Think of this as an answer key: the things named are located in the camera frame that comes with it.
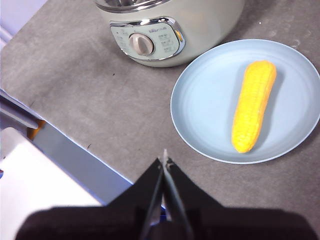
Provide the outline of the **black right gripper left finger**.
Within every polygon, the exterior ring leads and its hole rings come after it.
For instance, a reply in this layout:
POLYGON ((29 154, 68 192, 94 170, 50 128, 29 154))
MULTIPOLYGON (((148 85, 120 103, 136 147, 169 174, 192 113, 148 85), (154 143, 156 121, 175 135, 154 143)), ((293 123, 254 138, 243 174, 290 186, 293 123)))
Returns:
POLYGON ((156 159, 107 205, 52 207, 30 214, 17 240, 140 240, 161 203, 163 169, 156 159))

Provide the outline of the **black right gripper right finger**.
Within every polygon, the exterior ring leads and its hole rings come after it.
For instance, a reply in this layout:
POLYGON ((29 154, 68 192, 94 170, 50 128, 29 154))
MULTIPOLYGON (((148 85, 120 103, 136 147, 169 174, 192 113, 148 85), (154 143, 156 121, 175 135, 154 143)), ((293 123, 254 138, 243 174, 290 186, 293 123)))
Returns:
POLYGON ((301 215, 270 208, 226 207, 198 187, 163 152, 168 217, 190 240, 316 240, 301 215))

